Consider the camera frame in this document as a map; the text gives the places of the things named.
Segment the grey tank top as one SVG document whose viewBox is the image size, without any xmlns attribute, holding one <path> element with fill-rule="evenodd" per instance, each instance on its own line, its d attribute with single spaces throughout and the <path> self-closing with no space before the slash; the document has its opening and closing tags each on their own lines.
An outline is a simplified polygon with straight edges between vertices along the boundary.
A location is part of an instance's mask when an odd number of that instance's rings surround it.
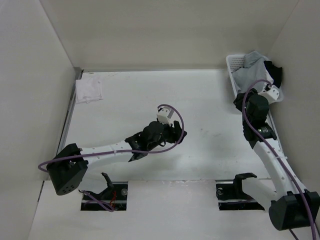
<svg viewBox="0 0 320 240">
<path fill-rule="evenodd" d="M 265 68 L 264 61 L 270 60 L 256 50 L 244 55 L 243 67 L 232 74 L 237 93 L 245 93 L 249 86 L 257 80 L 268 80 L 273 83 L 273 79 Z"/>
</svg>

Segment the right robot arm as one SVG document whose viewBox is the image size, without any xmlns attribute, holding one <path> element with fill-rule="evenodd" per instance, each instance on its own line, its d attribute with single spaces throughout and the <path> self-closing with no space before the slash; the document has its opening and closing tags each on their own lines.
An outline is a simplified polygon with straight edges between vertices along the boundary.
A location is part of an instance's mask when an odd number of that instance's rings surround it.
<svg viewBox="0 0 320 240">
<path fill-rule="evenodd" d="M 257 201 L 278 230 L 314 227 L 320 208 L 320 196 L 298 179 L 280 149 L 276 133 L 267 123 L 269 102 L 255 89 L 239 93 L 235 107 L 242 113 L 245 139 L 267 170 L 274 189 L 265 186 L 253 173 L 241 173 L 242 179 L 232 185 L 238 198 L 246 195 Z"/>
</svg>

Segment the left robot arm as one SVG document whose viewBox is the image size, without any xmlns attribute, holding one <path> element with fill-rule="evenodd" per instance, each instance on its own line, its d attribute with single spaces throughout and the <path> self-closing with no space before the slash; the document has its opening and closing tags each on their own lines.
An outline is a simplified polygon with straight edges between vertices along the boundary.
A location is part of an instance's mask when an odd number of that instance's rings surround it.
<svg viewBox="0 0 320 240">
<path fill-rule="evenodd" d="M 114 191 L 110 177 L 102 172 L 105 181 L 98 182 L 87 176 L 90 170 L 165 153 L 168 151 L 166 144 L 175 148 L 186 136 L 184 124 L 179 121 L 169 124 L 152 121 L 142 131 L 115 144 L 81 148 L 71 143 L 46 163 L 45 167 L 58 196 L 79 190 L 92 200 L 107 200 Z"/>
</svg>

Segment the folded white tank top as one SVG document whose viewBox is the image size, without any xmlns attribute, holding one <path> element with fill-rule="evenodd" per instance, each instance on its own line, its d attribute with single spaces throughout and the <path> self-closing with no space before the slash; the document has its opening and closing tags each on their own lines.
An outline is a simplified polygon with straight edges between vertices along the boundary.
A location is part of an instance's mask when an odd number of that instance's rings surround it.
<svg viewBox="0 0 320 240">
<path fill-rule="evenodd" d="M 102 100 L 104 98 L 102 92 L 102 81 L 94 77 L 76 80 L 75 95 L 75 102 L 77 104 L 88 104 Z"/>
</svg>

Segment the black tank top in basket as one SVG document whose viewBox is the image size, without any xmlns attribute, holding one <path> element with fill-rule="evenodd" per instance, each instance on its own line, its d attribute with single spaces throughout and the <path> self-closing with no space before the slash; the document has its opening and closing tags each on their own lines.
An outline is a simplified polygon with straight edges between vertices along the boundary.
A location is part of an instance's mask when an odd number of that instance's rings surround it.
<svg viewBox="0 0 320 240">
<path fill-rule="evenodd" d="M 264 66 L 270 77 L 273 79 L 273 85 L 275 85 L 277 88 L 280 88 L 283 80 L 283 68 L 277 67 L 272 61 L 267 60 L 264 61 Z"/>
</svg>

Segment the white plastic laundry basket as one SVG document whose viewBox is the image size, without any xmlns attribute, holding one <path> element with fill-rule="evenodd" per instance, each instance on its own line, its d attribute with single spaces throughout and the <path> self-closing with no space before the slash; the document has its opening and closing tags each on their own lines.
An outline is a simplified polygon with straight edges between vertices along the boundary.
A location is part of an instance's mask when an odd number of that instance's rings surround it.
<svg viewBox="0 0 320 240">
<path fill-rule="evenodd" d="M 283 101 L 283 68 L 275 66 L 269 58 L 255 50 L 247 54 L 228 55 L 226 63 L 235 96 L 244 94 L 254 84 L 257 93 L 271 104 Z"/>
</svg>

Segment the left metal table rail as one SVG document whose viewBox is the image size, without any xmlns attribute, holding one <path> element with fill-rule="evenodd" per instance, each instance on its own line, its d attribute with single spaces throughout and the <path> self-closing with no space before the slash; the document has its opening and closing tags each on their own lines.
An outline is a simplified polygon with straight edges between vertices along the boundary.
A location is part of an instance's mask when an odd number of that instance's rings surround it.
<svg viewBox="0 0 320 240">
<path fill-rule="evenodd" d="M 84 70 L 81 69 L 80 67 L 75 67 L 74 71 L 75 71 L 74 83 L 71 90 L 70 99 L 69 99 L 66 115 L 64 118 L 63 128 L 60 135 L 58 147 L 56 150 L 56 155 L 64 148 L 66 144 L 67 135 L 68 135 L 69 127 L 71 123 L 71 118 L 72 118 L 74 107 L 76 104 L 76 80 L 81 79 L 84 72 Z"/>
</svg>

